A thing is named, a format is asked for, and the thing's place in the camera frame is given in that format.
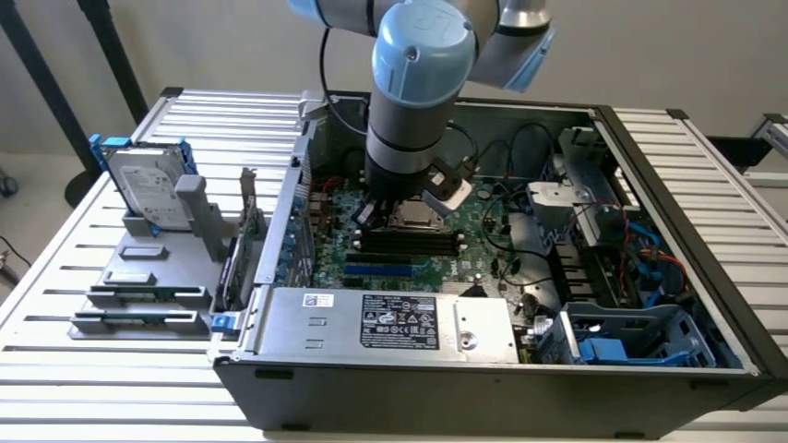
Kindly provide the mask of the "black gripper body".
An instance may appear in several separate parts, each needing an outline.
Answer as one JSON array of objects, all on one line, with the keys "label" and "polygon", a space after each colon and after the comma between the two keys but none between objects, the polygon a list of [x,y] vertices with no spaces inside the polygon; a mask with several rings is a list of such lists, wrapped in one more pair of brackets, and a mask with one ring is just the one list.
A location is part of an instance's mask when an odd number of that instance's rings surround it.
[{"label": "black gripper body", "polygon": [[394,212],[395,203],[420,195],[424,191],[444,197],[444,173],[432,164],[414,174],[395,173],[372,159],[364,160],[366,191],[356,210],[356,224],[363,230],[383,225],[383,218]]}]

